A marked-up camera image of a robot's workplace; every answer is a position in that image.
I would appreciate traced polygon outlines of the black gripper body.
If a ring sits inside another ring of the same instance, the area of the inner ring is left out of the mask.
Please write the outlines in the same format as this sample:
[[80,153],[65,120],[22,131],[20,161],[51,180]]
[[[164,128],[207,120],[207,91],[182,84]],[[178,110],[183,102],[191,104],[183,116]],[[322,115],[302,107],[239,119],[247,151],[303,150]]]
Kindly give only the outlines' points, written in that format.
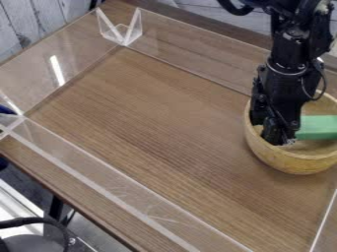
[[303,104],[314,100],[314,93],[323,75],[323,62],[319,58],[286,68],[267,58],[258,67],[254,80],[250,120],[262,125],[267,117],[277,117],[285,126],[299,125]]

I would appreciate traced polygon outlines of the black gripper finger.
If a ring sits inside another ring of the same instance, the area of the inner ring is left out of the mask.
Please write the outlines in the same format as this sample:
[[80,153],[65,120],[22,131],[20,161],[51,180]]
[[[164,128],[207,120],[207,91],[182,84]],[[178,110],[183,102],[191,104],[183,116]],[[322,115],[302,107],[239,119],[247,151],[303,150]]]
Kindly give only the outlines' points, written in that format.
[[263,121],[263,130],[260,137],[274,146],[291,145],[295,142],[295,132],[299,124],[295,121],[285,125],[275,117],[267,117]]

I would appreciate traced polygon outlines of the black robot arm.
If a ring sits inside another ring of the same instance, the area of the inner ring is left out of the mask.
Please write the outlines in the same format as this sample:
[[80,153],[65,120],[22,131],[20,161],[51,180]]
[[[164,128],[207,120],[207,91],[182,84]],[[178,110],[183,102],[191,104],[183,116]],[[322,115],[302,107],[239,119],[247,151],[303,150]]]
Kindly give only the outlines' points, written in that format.
[[322,98],[327,88],[321,55],[334,36],[331,0],[255,0],[271,16],[273,47],[252,81],[248,117],[274,146],[295,140],[301,109]]

